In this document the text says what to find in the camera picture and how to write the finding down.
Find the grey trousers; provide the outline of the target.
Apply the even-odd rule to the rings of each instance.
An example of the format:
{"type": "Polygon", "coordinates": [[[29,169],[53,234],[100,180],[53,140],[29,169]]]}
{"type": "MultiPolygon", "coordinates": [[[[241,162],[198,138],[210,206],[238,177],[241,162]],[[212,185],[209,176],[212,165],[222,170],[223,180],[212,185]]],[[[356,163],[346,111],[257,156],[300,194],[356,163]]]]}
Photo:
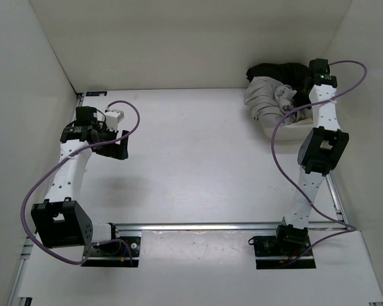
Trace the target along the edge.
{"type": "Polygon", "coordinates": [[[268,76],[254,77],[244,94],[244,105],[265,128],[274,128],[287,113],[308,103],[306,93],[268,76]]]}

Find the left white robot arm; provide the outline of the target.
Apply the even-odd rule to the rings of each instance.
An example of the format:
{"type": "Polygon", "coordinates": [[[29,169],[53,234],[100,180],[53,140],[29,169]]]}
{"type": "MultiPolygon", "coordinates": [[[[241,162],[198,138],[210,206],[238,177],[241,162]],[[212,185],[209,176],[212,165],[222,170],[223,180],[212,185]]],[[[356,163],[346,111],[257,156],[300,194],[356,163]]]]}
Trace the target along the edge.
{"type": "Polygon", "coordinates": [[[121,248],[121,239],[112,234],[110,224],[96,224],[79,205],[80,190],[87,162],[92,153],[113,159],[128,158],[128,140],[118,143],[118,124],[124,113],[106,109],[98,119],[95,107],[80,106],[75,120],[61,133],[60,160],[63,165],[55,172],[52,185],[43,203],[31,209],[36,230],[45,247],[58,248],[99,243],[107,255],[114,255],[121,248]]]}

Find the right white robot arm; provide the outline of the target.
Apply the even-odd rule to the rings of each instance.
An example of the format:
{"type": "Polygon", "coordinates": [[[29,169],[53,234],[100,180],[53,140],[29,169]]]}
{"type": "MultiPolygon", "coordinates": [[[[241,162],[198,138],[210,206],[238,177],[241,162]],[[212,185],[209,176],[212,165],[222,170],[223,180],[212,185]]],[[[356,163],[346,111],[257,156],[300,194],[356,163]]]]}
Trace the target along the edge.
{"type": "Polygon", "coordinates": [[[297,190],[274,238],[274,248],[283,255],[306,247],[312,204],[349,142],[349,134],[341,130],[336,115],[336,88],[336,77],[330,74],[328,60],[310,61],[304,93],[313,104],[313,128],[299,149],[297,190]]]}

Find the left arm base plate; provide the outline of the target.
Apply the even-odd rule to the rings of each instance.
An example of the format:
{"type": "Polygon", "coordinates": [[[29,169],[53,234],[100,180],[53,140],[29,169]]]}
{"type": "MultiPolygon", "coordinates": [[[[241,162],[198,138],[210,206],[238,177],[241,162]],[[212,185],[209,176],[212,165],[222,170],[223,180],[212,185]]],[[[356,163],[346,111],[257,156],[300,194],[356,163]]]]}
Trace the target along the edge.
{"type": "Polygon", "coordinates": [[[122,242],[112,242],[105,245],[86,247],[83,257],[88,259],[82,266],[106,268],[137,268],[140,260],[141,237],[123,237],[127,243],[131,256],[122,242]]]}

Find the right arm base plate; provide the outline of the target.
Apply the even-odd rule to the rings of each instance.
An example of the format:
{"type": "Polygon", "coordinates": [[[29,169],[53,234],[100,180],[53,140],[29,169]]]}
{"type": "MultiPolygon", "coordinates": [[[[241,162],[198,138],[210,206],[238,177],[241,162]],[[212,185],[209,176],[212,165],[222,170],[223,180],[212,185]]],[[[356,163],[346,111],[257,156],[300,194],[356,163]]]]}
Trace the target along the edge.
{"type": "Polygon", "coordinates": [[[310,239],[304,244],[279,242],[276,236],[254,236],[248,240],[255,253],[257,270],[272,269],[315,269],[316,264],[310,239]]]}

